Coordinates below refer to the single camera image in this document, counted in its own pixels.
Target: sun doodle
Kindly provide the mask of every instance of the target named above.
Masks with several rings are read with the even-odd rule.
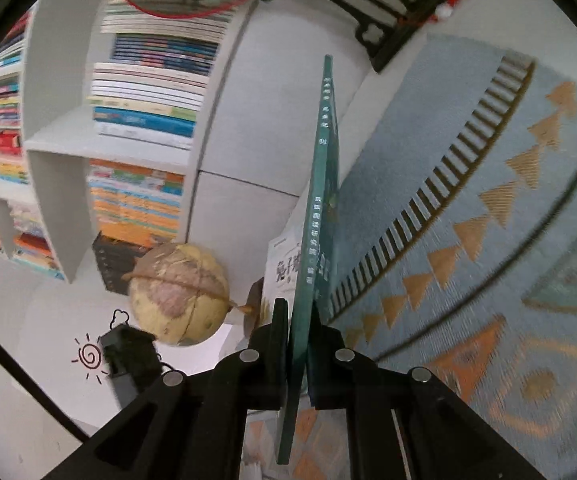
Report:
[[[102,350],[100,349],[98,343],[100,338],[97,338],[95,343],[91,343],[91,337],[86,333],[86,343],[81,344],[77,338],[75,342],[79,345],[77,349],[77,359],[71,359],[72,363],[81,363],[86,368],[86,380],[88,381],[91,374],[95,376],[97,382],[102,384],[100,375],[102,377],[108,375],[108,372],[102,370],[102,365],[104,364],[102,360]]]

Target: bookshelf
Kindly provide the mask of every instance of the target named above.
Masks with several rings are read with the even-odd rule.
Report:
[[[101,136],[86,102],[96,62],[109,61],[113,34],[100,25],[107,0],[40,0],[29,19],[22,60],[0,68],[0,84],[20,83],[20,135],[29,184],[0,179],[0,243],[8,257],[15,230],[9,200],[36,205],[46,241],[67,282],[75,280],[97,233],[86,182],[88,161],[100,158],[185,176],[178,240],[185,240],[206,131],[233,54],[255,3],[241,6],[220,43],[198,112],[191,150]]]

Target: metal screw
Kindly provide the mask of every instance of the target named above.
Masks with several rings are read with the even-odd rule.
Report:
[[[164,384],[166,386],[177,386],[184,380],[184,376],[177,370],[171,370],[164,374]]]
[[[252,348],[247,348],[240,352],[240,359],[245,363],[254,363],[260,358],[260,353]]]
[[[430,373],[430,370],[418,366],[417,368],[412,369],[411,376],[419,383],[428,383],[430,378],[433,377],[433,374]]]
[[[340,348],[335,352],[335,359],[343,363],[350,363],[355,358],[355,352],[350,348]]]

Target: stack of books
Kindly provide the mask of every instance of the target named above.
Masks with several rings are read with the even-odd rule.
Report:
[[[176,236],[184,176],[93,159],[88,185],[104,236],[145,248]]]
[[[92,77],[97,133],[190,150],[232,15],[171,20],[108,0],[102,32],[116,37],[110,62],[96,63]]]
[[[63,280],[64,276],[44,237],[37,207],[9,201],[9,208],[17,230],[12,259],[47,276]]]
[[[22,60],[24,35],[29,16],[30,11],[25,12],[0,43],[0,67]]]
[[[28,167],[22,157],[18,131],[0,132],[0,178],[18,184],[28,184]]]
[[[122,276],[133,272],[136,262],[148,248],[115,240],[100,233],[92,244],[97,268],[106,290],[128,296],[128,281]]]
[[[0,128],[20,126],[20,85],[15,80],[0,86]]]

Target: globe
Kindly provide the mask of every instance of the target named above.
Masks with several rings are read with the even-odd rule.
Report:
[[[230,309],[224,270],[212,254],[190,244],[147,252],[131,273],[129,294],[137,324],[170,345],[205,341]]]

